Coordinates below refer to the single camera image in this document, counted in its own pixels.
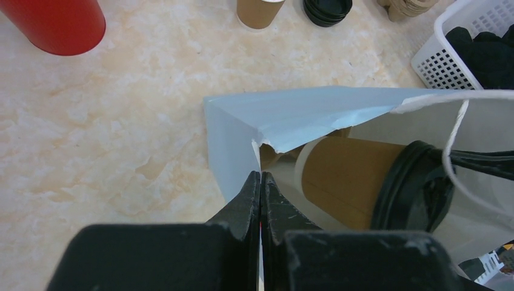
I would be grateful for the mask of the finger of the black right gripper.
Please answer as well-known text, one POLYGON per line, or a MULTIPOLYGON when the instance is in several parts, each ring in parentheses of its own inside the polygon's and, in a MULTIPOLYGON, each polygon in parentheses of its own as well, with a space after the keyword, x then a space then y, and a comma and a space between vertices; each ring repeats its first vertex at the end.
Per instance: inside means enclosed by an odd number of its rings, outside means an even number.
POLYGON ((453 165, 513 181, 513 150, 502 152, 452 150, 450 161, 453 165))

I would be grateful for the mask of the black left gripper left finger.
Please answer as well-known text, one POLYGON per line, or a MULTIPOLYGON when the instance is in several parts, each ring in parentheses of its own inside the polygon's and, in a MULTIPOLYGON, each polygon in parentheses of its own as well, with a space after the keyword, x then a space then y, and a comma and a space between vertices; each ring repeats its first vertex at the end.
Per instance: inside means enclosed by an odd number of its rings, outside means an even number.
POLYGON ((68 244, 49 290, 257 290, 261 175, 204 223, 94 224, 68 244))

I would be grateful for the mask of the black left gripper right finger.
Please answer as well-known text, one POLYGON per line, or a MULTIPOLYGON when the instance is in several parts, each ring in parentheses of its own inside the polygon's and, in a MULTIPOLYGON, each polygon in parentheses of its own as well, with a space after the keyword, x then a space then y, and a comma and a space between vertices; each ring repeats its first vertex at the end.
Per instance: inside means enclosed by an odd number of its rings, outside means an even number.
POLYGON ((328 231, 261 182, 265 290, 482 290, 425 232, 328 231))

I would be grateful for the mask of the black plastic cup lid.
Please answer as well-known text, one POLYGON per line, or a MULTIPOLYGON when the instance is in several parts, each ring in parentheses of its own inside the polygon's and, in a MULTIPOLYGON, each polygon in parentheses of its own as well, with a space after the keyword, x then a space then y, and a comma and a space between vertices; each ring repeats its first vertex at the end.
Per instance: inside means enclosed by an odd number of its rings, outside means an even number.
POLYGON ((378 193, 371 230, 435 231, 448 214, 455 191, 439 153, 423 141, 400 152, 378 193))

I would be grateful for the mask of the brown paper coffee cup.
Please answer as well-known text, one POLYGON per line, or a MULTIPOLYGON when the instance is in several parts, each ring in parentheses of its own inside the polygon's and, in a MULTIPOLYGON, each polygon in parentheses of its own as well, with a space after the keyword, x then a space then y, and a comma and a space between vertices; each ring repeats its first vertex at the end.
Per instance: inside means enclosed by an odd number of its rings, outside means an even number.
POLYGON ((371 228, 384 180, 404 145, 326 136, 303 146, 293 183, 305 198, 354 230, 371 228))

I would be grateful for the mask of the light blue paper bag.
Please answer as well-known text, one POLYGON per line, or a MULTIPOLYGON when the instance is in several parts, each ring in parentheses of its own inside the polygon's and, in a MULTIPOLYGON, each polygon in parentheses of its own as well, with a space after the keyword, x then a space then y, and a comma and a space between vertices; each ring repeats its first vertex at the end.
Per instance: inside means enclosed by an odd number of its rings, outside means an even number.
MULTIPOLYGON (((375 141, 412 139, 450 149, 513 149, 511 90, 328 86, 207 96, 209 167, 226 201, 260 171, 259 146, 278 153, 335 130, 375 141)), ((452 260, 478 257, 513 239, 513 183, 465 170, 456 198, 435 230, 452 260)))

